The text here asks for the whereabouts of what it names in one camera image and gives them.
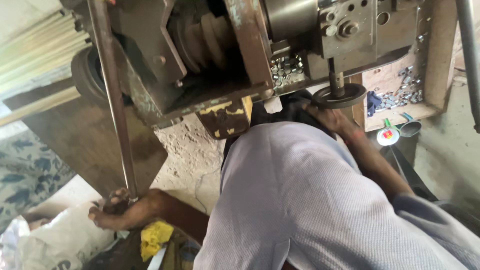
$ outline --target handwheel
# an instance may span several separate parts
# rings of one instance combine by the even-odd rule
[[[312,105],[320,109],[340,109],[355,105],[362,101],[367,89],[359,84],[345,84],[345,94],[340,98],[331,96],[330,87],[318,90],[312,97]]]

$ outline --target dark blue cloth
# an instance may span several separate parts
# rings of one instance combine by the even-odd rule
[[[367,115],[372,117],[375,109],[382,103],[382,99],[375,94],[374,91],[367,93]]]

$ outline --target man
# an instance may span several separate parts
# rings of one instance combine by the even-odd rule
[[[256,106],[254,126],[226,146],[210,217],[160,190],[122,216],[92,208],[89,217],[113,230],[163,219],[202,245],[195,269],[480,268],[476,235],[415,197],[339,110],[303,104],[309,98],[283,97],[276,115]],[[254,123],[262,117],[272,123]],[[322,125],[304,124],[315,119]]]

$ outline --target wooden board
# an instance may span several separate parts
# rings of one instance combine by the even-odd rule
[[[71,79],[5,100],[11,110],[73,85]],[[167,158],[154,134],[126,108],[138,191],[146,191]],[[24,123],[102,196],[125,186],[120,148],[108,107],[85,97],[24,119]]]
[[[360,78],[352,78],[352,82],[362,83],[368,91],[386,94],[396,93],[402,85],[403,77],[398,76],[400,70],[413,66],[414,75],[421,77],[422,83],[415,89],[423,90],[423,102],[408,104],[384,110],[367,117],[366,100],[363,104],[352,107],[354,120],[365,131],[377,130],[385,126],[388,118],[393,125],[405,123],[407,120],[401,113],[407,112],[414,119],[430,117],[446,110],[454,69],[454,53],[457,51],[457,30],[455,1],[427,0],[419,14],[418,35],[425,36],[423,43],[416,42],[410,53],[404,58],[378,69],[366,71]]]

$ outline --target blue floral cloth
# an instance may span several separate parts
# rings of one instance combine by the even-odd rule
[[[0,141],[0,233],[75,175],[31,130]]]

